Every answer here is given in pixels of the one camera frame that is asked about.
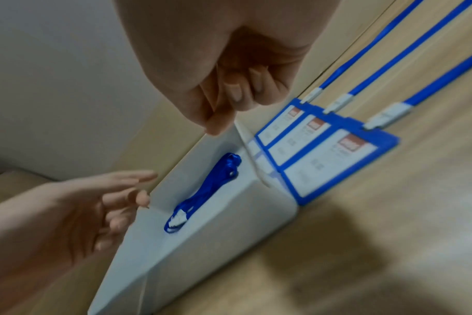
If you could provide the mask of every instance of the blue strap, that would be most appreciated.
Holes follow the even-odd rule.
[[[426,86],[424,89],[419,91],[418,93],[414,94],[410,98],[406,99],[404,103],[412,105],[412,106],[417,106],[439,90],[443,89],[445,86],[447,86],[450,82],[454,81],[458,77],[460,77],[463,73],[468,71],[469,69],[472,68],[472,56],[469,57],[468,59],[464,60],[460,64],[458,64],[456,67],[453,69],[449,70],[446,72],[444,75],[430,83],[428,86]]]
[[[171,220],[176,217],[180,211],[183,211],[186,216],[186,221],[198,210],[213,194],[219,190],[223,185],[232,181],[238,176],[238,166],[241,164],[241,157],[234,153],[226,153],[215,164],[208,176],[201,184],[198,191],[188,199],[178,204],[172,216],[167,220],[163,230],[167,233],[174,233],[179,231],[186,222],[179,225],[170,226]]]
[[[386,65],[382,66],[378,71],[373,73],[370,77],[365,79],[361,84],[356,86],[352,91],[349,92],[351,95],[357,95],[362,90],[367,88],[371,83],[373,83],[376,79],[382,76],[385,72],[387,72],[391,67],[397,64],[400,60],[402,60],[405,56],[413,52],[416,48],[418,48],[421,44],[423,44],[428,38],[432,37],[435,33],[440,31],[445,25],[447,25],[450,21],[452,21],[455,17],[461,14],[464,10],[466,10],[470,5],[472,5],[472,0],[464,0],[459,4],[456,8],[454,8],[447,16],[445,16],[440,22],[435,24],[429,31],[424,33],[420,38],[418,38],[414,43],[412,43],[409,47],[407,47],[404,51],[394,57],[391,61],[389,61]]]
[[[369,45],[367,45],[363,50],[359,51],[354,57],[348,60],[346,63],[341,65],[336,69],[333,74],[331,74],[324,83],[319,87],[321,89],[327,88],[331,83],[333,83],[338,77],[340,77],[345,71],[347,71],[354,63],[357,62],[362,56],[364,56],[372,47],[374,47],[380,40],[382,40],[389,32],[391,32],[403,19],[406,18],[416,7],[422,3],[423,0],[415,0],[412,2],[404,11],[402,11],[395,19],[393,19],[385,28],[372,40]]]

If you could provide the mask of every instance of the red label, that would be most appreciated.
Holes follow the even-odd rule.
[[[293,107],[292,109],[289,110],[288,115],[295,117],[298,115],[299,112],[300,112],[300,109]]]
[[[319,129],[322,125],[324,125],[324,121],[320,120],[319,118],[314,118],[307,124],[307,126],[314,130]]]
[[[366,144],[366,141],[349,133],[343,139],[341,139],[338,143],[345,149],[349,150],[350,152],[355,152],[361,146]]]

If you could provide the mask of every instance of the blue lanyard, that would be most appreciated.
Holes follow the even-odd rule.
[[[354,57],[348,60],[346,63],[342,64],[338,69],[336,69],[333,74],[331,74],[326,81],[324,81],[319,87],[313,89],[307,96],[300,101],[300,104],[305,102],[312,102],[316,97],[318,97],[325,88],[327,88],[331,83],[338,79],[345,71],[347,71],[354,63],[357,62],[362,56],[364,56],[372,47],[374,47],[380,40],[382,40],[386,35],[388,35],[397,25],[399,25],[405,18],[408,16],[416,7],[422,3],[423,0],[414,0],[404,11],[402,11],[395,19],[393,19],[385,28],[369,43],[364,49],[359,51]]]
[[[424,33],[421,37],[416,39],[414,43],[409,45],[406,49],[404,49],[401,53],[395,56],[392,60],[388,61],[387,64],[379,68],[376,72],[374,72],[370,77],[365,79],[362,83],[357,85],[347,94],[340,96],[336,101],[334,101],[331,105],[329,105],[325,110],[324,113],[328,114],[330,112],[337,112],[347,104],[349,104],[354,96],[358,95],[362,92],[365,88],[367,88],[371,83],[376,81],[379,77],[381,77],[385,72],[390,70],[394,65],[396,65],[400,60],[405,58],[408,54],[416,50],[419,46],[421,46],[426,40],[430,37],[435,35],[438,31],[440,31],[444,26],[449,24],[455,17],[465,11],[469,6],[472,5],[472,0],[464,0],[462,1],[457,7],[455,7],[447,16],[440,20],[437,24],[435,24],[431,29],[429,29],[426,33]]]
[[[371,117],[364,124],[364,129],[384,128],[399,118],[407,115],[411,109],[424,100],[443,89],[449,83],[459,78],[462,74],[472,68],[472,56],[458,64],[453,69],[427,85],[424,89],[417,92],[403,102],[395,103],[385,108],[382,112]]]
[[[223,185],[238,176],[241,157],[234,153],[226,153],[215,164],[198,191],[178,204],[172,216],[167,220],[163,230],[167,233],[179,231],[189,218]]]

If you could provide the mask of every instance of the white box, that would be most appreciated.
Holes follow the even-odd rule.
[[[218,137],[204,136],[156,187],[150,209],[138,211],[89,315],[149,315],[295,217],[298,206],[286,188],[256,168],[244,145],[249,139],[241,125]],[[196,192],[227,152],[242,158],[238,177],[179,232],[165,233],[175,206]]]

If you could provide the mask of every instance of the hand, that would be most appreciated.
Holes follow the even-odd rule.
[[[115,250],[149,196],[151,171],[51,183],[0,204],[0,312],[84,260]]]
[[[284,99],[339,0],[115,0],[149,80],[219,134]]]

